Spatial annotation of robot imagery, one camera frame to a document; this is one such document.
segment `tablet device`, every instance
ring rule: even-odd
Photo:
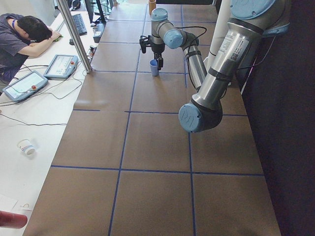
[[[44,76],[50,80],[66,80],[74,72],[77,64],[77,56],[55,55]]]
[[[46,86],[48,79],[32,71],[21,79],[5,87],[2,91],[14,102],[22,101]]]

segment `white cup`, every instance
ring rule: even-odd
[[[33,144],[28,139],[23,139],[18,143],[18,148],[21,149],[26,155],[31,155],[35,152]]]

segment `blue round cap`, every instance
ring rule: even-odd
[[[189,133],[200,132],[203,129],[204,122],[202,114],[199,109],[191,103],[187,103],[180,108],[178,119],[182,128]]]
[[[156,8],[151,13],[151,21],[164,21],[167,17],[167,11],[163,8]]]
[[[178,30],[171,29],[165,33],[163,41],[170,49],[175,49],[181,46],[183,39],[182,34]]]
[[[250,20],[265,13],[276,0],[232,0],[231,13],[240,20]]]

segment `metal pole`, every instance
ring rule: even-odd
[[[58,9],[60,10],[61,15],[63,16],[63,20],[65,24],[67,25],[70,36],[73,39],[75,49],[77,50],[77,53],[79,54],[79,58],[81,59],[81,62],[83,63],[86,72],[90,73],[92,70],[91,64],[84,50],[82,41],[80,39],[80,35],[75,27],[74,21],[72,19],[71,13],[68,8],[67,1],[57,0],[57,2],[58,2]]]

